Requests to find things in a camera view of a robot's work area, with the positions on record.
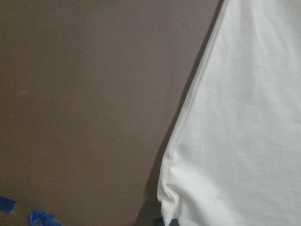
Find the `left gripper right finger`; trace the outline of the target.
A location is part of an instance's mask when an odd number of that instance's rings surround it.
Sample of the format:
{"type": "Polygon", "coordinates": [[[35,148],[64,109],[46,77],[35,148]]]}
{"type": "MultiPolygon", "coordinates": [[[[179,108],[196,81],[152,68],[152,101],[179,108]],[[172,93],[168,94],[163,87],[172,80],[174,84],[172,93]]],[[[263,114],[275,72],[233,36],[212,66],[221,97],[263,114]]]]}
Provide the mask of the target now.
{"type": "Polygon", "coordinates": [[[172,219],[169,226],[179,226],[178,219],[172,219]]]}

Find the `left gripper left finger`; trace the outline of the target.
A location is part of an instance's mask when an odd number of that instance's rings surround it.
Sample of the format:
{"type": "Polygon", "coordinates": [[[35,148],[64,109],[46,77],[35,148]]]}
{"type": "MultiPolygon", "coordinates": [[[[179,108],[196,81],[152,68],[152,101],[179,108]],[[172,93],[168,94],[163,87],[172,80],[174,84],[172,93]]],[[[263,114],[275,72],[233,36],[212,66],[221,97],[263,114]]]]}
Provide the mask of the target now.
{"type": "Polygon", "coordinates": [[[164,226],[163,218],[155,218],[153,220],[153,226],[164,226]]]}

